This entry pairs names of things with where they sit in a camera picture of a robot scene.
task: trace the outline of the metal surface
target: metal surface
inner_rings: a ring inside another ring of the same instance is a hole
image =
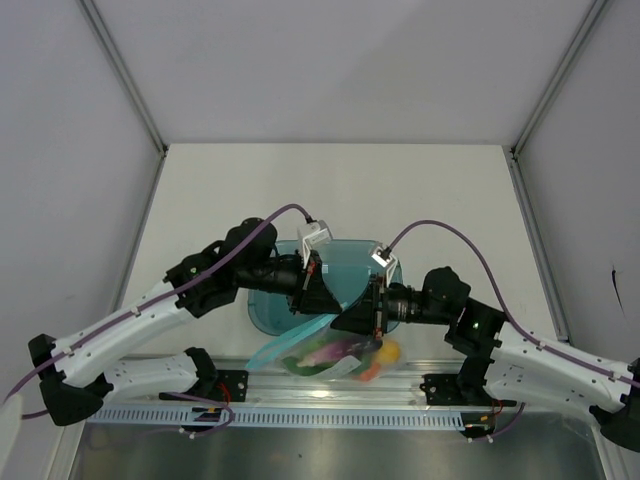
[[[320,408],[233,407],[232,427],[336,428],[364,430],[464,430],[459,412],[424,410],[337,410]],[[201,419],[202,408],[187,405],[108,405],[88,420],[91,424],[217,426],[229,420]]]
[[[558,287],[551,271],[551,264],[549,263],[549,257],[542,242],[542,236],[540,234],[540,228],[533,212],[533,206],[531,205],[531,199],[527,192],[527,187],[522,177],[520,165],[515,161],[512,155],[505,151],[505,157],[509,165],[509,173],[511,174],[511,180],[513,181],[513,188],[516,193],[518,205],[520,205],[520,211],[522,212],[522,218],[524,225],[529,236],[529,242],[531,243],[531,249],[533,250],[533,257],[538,267],[538,273],[542,282],[542,289],[549,305],[549,311],[551,312],[551,318],[556,328],[556,335],[560,341],[568,341],[570,338],[569,327],[567,323],[567,316],[565,314],[562,302],[560,301],[560,295],[558,293]]]
[[[613,3],[613,0],[595,0],[591,5],[591,8],[585,15],[575,36],[571,40],[567,51],[562,56],[553,76],[545,87],[540,100],[538,100],[536,107],[533,109],[527,123],[518,136],[518,140],[513,148],[516,159],[520,156],[522,149],[527,144],[527,141],[531,138],[531,135],[533,135],[545,114],[549,111],[549,108],[556,99],[558,92],[564,85],[564,82],[569,73],[571,73],[573,66],[591,39],[593,32],[596,30],[596,27],[604,17],[611,3]]]
[[[135,437],[149,428],[88,426],[70,478],[604,478],[589,429],[550,414],[525,415],[495,443],[471,445],[454,432],[393,430],[230,428],[193,441],[171,432]]]
[[[122,85],[125,94],[131,101],[134,111],[142,121],[145,131],[153,143],[159,154],[164,155],[166,145],[162,141],[158,127],[156,126],[149,109],[140,94],[127,65],[116,46],[107,25],[105,24],[100,11],[93,0],[77,0],[78,6],[82,10],[83,15],[87,19],[91,30],[96,36],[100,47],[104,51],[107,61],[113,67],[113,71],[118,77],[118,81]]]

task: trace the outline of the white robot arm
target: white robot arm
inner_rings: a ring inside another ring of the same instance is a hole
[[[156,335],[232,303],[238,288],[249,288],[286,295],[293,312],[336,314],[331,328],[362,335],[383,335],[389,321],[447,325],[445,341],[467,358],[453,387],[425,376],[427,401],[455,397],[458,405],[491,405],[497,399],[546,406],[597,421],[607,438],[640,451],[637,362],[606,360],[538,338],[517,324],[500,295],[504,312],[470,298],[471,287],[449,267],[428,272],[421,291],[390,283],[388,271],[371,275],[361,297],[343,311],[318,268],[322,260],[315,248],[331,239],[326,224],[308,219],[299,231],[302,254],[272,256],[276,237],[269,219],[245,220],[224,241],[186,257],[128,307],[66,338],[34,338],[29,349],[54,423],[69,425],[105,402],[144,395],[206,397],[216,370],[202,349],[163,359],[121,359]],[[387,270],[397,264],[382,245],[372,258]]]

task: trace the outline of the plastic bag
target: plastic bag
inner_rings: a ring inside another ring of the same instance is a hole
[[[286,332],[260,349],[247,370],[274,363],[297,376],[368,382],[400,363],[400,345],[390,336],[375,339],[334,330],[334,318],[323,315]]]

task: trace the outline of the transparent blue container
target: transparent blue container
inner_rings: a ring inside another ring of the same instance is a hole
[[[372,240],[332,240],[318,248],[322,258],[322,277],[338,302],[351,305],[364,292],[372,273],[382,273],[382,267],[371,258]],[[298,248],[297,240],[276,242],[278,252],[292,254]],[[402,282],[402,268],[393,275],[394,282]],[[249,291],[249,317],[256,328],[267,335],[282,335],[318,315],[293,315],[284,295]],[[398,322],[389,322],[389,331]]]

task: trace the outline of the gray wall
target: gray wall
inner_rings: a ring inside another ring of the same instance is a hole
[[[157,156],[72,0],[0,7],[0,387],[27,341],[107,313]],[[36,382],[29,411],[42,408]],[[59,429],[24,422],[4,478],[36,479]]]
[[[97,0],[165,140],[512,144],[592,0]]]
[[[639,25],[640,2],[613,2],[522,160],[574,343],[625,361],[640,356]]]

